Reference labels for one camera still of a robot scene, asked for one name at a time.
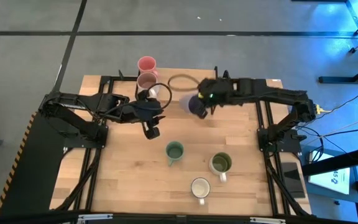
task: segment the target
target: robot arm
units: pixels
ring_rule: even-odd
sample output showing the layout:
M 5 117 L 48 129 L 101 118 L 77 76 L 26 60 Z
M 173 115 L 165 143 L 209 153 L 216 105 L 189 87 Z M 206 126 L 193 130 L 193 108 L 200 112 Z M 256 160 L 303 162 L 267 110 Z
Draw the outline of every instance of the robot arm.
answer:
M 94 121 L 85 121 L 70 109 L 88 111 Z M 138 94 L 138 100 L 129 102 L 129 97 L 97 93 L 83 96 L 70 93 L 51 92 L 46 95 L 39 108 L 47 118 L 58 118 L 77 128 L 84 138 L 90 141 L 105 139 L 106 131 L 99 125 L 100 119 L 117 123 L 142 123 L 147 139 L 160 135 L 158 128 L 162 114 L 161 104 L 153 98 L 147 98 L 147 91 Z
M 198 85 L 198 95 L 189 101 L 190 111 L 203 119 L 208 112 L 207 108 L 217 105 L 240 105 L 268 101 L 292 106 L 291 112 L 278 124 L 270 125 L 264 135 L 264 144 L 281 141 L 285 132 L 299 122 L 310 122 L 316 118 L 315 105 L 306 94 L 306 91 L 294 91 L 273 88 L 266 85 L 263 79 L 251 78 L 205 78 Z

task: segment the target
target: mug handle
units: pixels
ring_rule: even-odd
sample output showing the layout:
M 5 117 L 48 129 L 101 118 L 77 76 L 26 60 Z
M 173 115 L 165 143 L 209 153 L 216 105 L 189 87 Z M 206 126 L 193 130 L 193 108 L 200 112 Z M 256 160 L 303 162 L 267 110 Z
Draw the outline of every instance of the mug handle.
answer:
M 219 177 L 221 178 L 221 182 L 225 183 L 227 181 L 226 179 L 226 173 L 221 173 L 221 175 L 219 175 Z

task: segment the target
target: gray floor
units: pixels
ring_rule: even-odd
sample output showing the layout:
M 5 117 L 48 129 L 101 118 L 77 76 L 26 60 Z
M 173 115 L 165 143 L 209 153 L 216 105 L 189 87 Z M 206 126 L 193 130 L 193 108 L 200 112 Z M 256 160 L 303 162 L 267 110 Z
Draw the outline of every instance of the gray floor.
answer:
M 71 30 L 79 0 L 0 0 L 0 30 Z M 163 1 L 89 0 L 80 30 L 356 30 L 343 3 L 290 0 Z M 0 37 L 0 193 L 30 114 L 50 91 L 68 37 Z M 358 85 L 321 85 L 321 75 L 353 76 L 358 39 L 312 37 L 77 37 L 62 91 L 76 93 L 83 75 L 135 75 L 143 55 L 159 67 L 228 69 L 232 77 L 279 78 L 286 88 L 308 90 L 329 110 L 358 94 Z M 358 99 L 317 120 L 327 133 L 358 120 Z M 347 151 L 358 148 L 358 133 L 331 138 Z M 328 142 L 326 146 L 335 149 Z M 356 221 L 353 203 L 310 195 L 319 217 Z

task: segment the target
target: desk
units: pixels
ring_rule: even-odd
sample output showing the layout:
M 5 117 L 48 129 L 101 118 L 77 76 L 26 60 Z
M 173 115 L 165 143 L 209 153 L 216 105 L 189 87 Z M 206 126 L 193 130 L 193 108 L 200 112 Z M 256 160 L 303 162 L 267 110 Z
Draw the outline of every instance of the desk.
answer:
M 214 70 L 159 68 L 158 79 L 166 83 L 171 76 L 183 73 L 199 81 L 215 77 Z M 97 93 L 99 81 L 100 76 L 84 76 L 80 94 Z M 282 87 L 280 80 L 267 80 L 267 83 L 269 86 Z M 194 83 L 177 79 L 172 81 L 172 85 L 188 88 Z M 135 82 L 114 82 L 113 93 L 134 100 L 134 91 Z M 213 116 L 208 115 L 201 120 L 180 109 L 178 100 L 186 94 L 173 92 L 172 102 L 163 112 L 166 118 L 158 125 L 161 135 L 156 139 L 146 139 L 139 123 L 116 124 L 108 121 L 108 141 L 101 154 L 92 211 L 272 215 L 263 155 L 257 142 L 255 104 L 218 107 Z M 158 99 L 166 102 L 168 91 L 161 88 Z M 280 121 L 288 114 L 285 105 L 272 103 L 272 111 L 274 121 Z M 91 119 L 84 111 L 77 113 L 84 119 Z M 171 167 L 165 155 L 165 146 L 170 141 L 180 141 L 185 148 L 183 159 Z M 62 160 L 50 208 L 59 206 L 76 185 L 84 151 L 74 149 Z M 211 156 L 221 151 L 232 157 L 232 167 L 225 184 L 220 183 L 219 177 L 208 168 Z M 280 153 L 280 156 L 282 162 L 296 162 L 298 170 L 301 170 L 293 154 Z M 197 177 L 204 177 L 211 184 L 211 193 L 204 206 L 198 205 L 190 192 L 190 184 Z M 86 193 L 87 186 L 80 208 L 84 207 Z M 279 212 L 283 213 L 277 186 L 275 193 Z M 311 212 L 307 194 L 298 202 L 303 209 Z

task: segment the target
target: cable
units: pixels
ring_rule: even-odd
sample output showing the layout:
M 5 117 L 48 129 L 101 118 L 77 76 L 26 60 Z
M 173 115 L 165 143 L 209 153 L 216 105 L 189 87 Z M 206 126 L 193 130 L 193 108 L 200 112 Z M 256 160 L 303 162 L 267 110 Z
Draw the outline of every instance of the cable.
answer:
M 274 150 L 273 154 L 271 154 L 271 155 L 269 156 L 269 158 L 270 158 L 270 157 L 272 157 L 272 156 L 274 156 L 274 155 L 278 152 L 278 146 L 277 146 L 277 143 L 276 143 L 275 145 L 276 145 L 276 150 Z
M 133 105 L 134 103 L 135 103 L 135 101 L 118 105 L 116 107 L 111 108 L 107 112 L 105 112 L 104 115 L 108 115 L 109 113 L 111 113 L 111 112 L 113 112 L 113 111 L 115 111 L 115 110 L 117 110 L 119 108 L 122 108 L 123 106 Z
M 327 114 L 330 114 L 330 113 L 332 113 L 332 112 L 334 112 L 334 111 L 338 110 L 339 108 L 341 108 L 341 107 L 345 106 L 346 104 L 350 103 L 351 101 L 353 101 L 353 100 L 357 99 L 357 97 L 358 97 L 358 95 L 357 95 L 357 96 L 355 96 L 355 97 L 353 97 L 353 98 L 351 98 L 350 100 L 346 101 L 345 103 L 343 103 L 343 104 L 341 104 L 341 105 L 339 105 L 339 106 L 335 107 L 335 108 L 334 108 L 334 109 L 332 109 L 330 112 L 323 114 L 321 117 L 316 118 L 316 119 L 314 119 L 314 120 L 312 120 L 312 121 L 309 121 L 309 122 L 307 122 L 306 124 L 304 124 L 304 125 L 302 125 L 302 126 L 299 126 L 299 127 L 300 127 L 299 129 L 301 129 L 301 128 L 305 127 L 306 125 L 309 125 L 309 124 L 313 123 L 313 122 L 314 122 L 314 121 L 316 121 L 317 119 L 323 118 L 323 117 L 324 117 L 324 116 L 326 116 Z
M 316 135 L 310 134 L 309 132 L 307 132 L 307 131 L 305 131 L 305 130 L 302 130 L 302 129 L 300 129 L 300 130 L 301 130 L 301 131 L 304 131 L 304 132 L 306 132 L 306 133 L 308 133 L 308 134 L 310 134 L 310 135 L 312 135 L 312 136 L 319 136 L 319 137 L 320 137 L 320 134 L 319 134 L 316 130 L 314 130 L 313 128 L 309 128 L 309 127 L 304 127 L 304 128 L 309 129 L 310 131 L 313 131 L 314 133 L 316 133 Z M 311 160 L 312 163 L 318 161 L 318 160 L 321 158 L 321 156 L 323 156 L 323 153 L 324 153 L 324 142 L 323 142 L 323 139 L 320 139 L 320 143 L 321 143 L 321 146 L 320 146 L 320 147 L 317 147 L 316 149 L 313 149 L 312 151 L 310 151 L 310 152 L 317 151 L 317 153 L 313 156 L 313 158 L 312 158 L 312 160 Z
M 304 128 L 309 129 L 311 131 L 314 131 L 314 133 L 316 133 L 316 134 L 310 134 L 309 132 L 307 132 L 305 130 L 302 130 L 302 129 L 300 129 L 300 131 L 304 131 L 304 132 L 308 133 L 311 136 L 320 136 L 319 133 L 317 131 L 315 131 L 314 129 L 311 129 L 311 128 L 308 128 L 308 127 L 304 127 Z
M 80 99 L 75 99 L 76 101 L 78 101 L 79 103 L 81 103 L 84 107 L 85 110 L 92 116 L 93 119 L 95 119 L 96 121 L 100 120 L 101 118 L 99 116 L 96 116 L 91 109 L 84 103 L 82 102 Z
M 324 135 L 322 135 L 322 136 L 320 136 L 320 137 L 318 137 L 318 138 L 316 138 L 316 139 L 314 139 L 314 140 L 308 142 L 308 143 L 305 144 L 305 145 L 307 146 L 308 144 L 314 142 L 314 141 L 317 140 L 317 139 L 321 139 L 321 138 L 323 138 L 323 137 L 325 137 L 325 136 L 327 136 L 327 135 L 329 135 L 329 134 L 332 134 L 332 133 L 335 133 L 336 131 L 339 131 L 339 130 L 348 128 L 348 127 L 353 126 L 353 125 L 355 125 L 355 124 L 358 124 L 358 121 L 356 121 L 356 122 L 354 122 L 354 123 L 352 123 L 352 124 L 348 124 L 348 125 L 346 125 L 346 126 L 343 126 L 343 127 L 341 127 L 341 128 L 338 128 L 338 129 L 336 129 L 336 130 L 334 130 L 334 131 L 331 131 L 330 133 L 324 134 Z
M 347 154 L 351 159 L 357 160 L 356 158 L 352 157 L 348 152 L 346 152 L 343 148 L 339 147 L 337 144 L 333 143 L 332 141 L 330 141 L 328 138 L 324 137 L 327 141 L 329 141 L 331 144 L 333 144 L 334 146 L 336 146 L 338 149 L 342 150 L 343 152 L 345 152 L 345 154 Z
M 174 75 L 172 76 L 171 78 L 168 79 L 168 86 L 169 88 L 171 88 L 171 90 L 173 91 L 194 91 L 194 90 L 198 90 L 198 87 L 196 86 L 195 88 L 176 88 L 176 87 L 173 87 L 171 86 L 171 81 L 176 79 L 176 78 L 187 78 L 193 82 L 195 82 L 197 84 L 197 86 L 200 84 L 200 82 L 195 78 L 195 77 L 192 77 L 191 75 L 187 75 L 187 74 L 178 74 L 178 75 Z
M 358 131 L 358 129 L 350 130 L 350 131 L 341 131 L 341 132 L 333 133 L 333 134 L 327 134 L 326 137 L 328 137 L 328 136 L 333 136 L 333 135 L 336 135 L 336 134 L 351 133 L 351 132 L 355 132 L 355 131 Z

